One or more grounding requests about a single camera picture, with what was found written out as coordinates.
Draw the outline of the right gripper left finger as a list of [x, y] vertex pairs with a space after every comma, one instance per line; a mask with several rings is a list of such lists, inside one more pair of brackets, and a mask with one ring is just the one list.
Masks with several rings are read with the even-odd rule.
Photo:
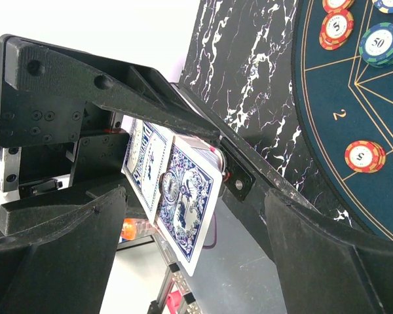
[[118, 186], [0, 237], [0, 313], [99, 313], [125, 209]]

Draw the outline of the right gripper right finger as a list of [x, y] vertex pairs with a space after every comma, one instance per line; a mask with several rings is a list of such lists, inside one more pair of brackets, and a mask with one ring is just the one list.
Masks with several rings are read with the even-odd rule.
[[271, 189], [265, 216], [288, 313], [393, 313], [393, 241]]

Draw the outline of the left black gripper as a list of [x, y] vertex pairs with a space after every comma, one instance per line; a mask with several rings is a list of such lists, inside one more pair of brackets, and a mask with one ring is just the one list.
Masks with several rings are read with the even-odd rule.
[[[69, 175], [69, 184], [120, 175], [128, 134], [122, 114], [219, 139], [151, 67], [15, 35], [0, 37], [0, 191]], [[0, 206], [0, 231], [12, 235], [71, 212], [90, 213], [90, 233], [118, 236], [126, 189], [78, 185]]]

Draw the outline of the blue playing card deck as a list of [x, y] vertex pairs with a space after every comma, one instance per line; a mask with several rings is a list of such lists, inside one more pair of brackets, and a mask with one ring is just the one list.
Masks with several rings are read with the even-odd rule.
[[123, 171], [151, 224], [155, 223], [161, 196], [160, 177], [167, 169], [175, 137], [184, 140], [220, 172], [225, 171], [224, 157], [219, 150], [199, 137], [133, 119]]

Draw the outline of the orange poker chip stack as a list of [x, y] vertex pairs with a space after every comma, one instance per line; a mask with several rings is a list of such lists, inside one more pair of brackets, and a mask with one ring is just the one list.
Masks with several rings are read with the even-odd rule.
[[352, 142], [346, 147], [344, 157], [347, 166], [357, 173], [378, 172], [386, 163], [386, 151], [374, 141]]

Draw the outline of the green poker chip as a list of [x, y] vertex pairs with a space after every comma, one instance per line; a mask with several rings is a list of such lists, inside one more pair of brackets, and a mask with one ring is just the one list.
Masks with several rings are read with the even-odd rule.
[[393, 23], [381, 22], [369, 28], [358, 47], [361, 58], [373, 67], [393, 64]]

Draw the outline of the blue-backed playing cards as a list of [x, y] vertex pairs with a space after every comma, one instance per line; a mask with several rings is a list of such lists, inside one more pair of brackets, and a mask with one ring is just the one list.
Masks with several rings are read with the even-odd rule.
[[225, 172], [174, 138], [159, 189], [156, 223], [188, 275], [195, 272]]

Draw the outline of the white-blue poker chip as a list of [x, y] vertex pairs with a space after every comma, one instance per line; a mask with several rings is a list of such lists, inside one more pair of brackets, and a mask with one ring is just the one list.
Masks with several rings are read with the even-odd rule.
[[382, 13], [393, 13], [393, 0], [372, 0], [374, 6]]

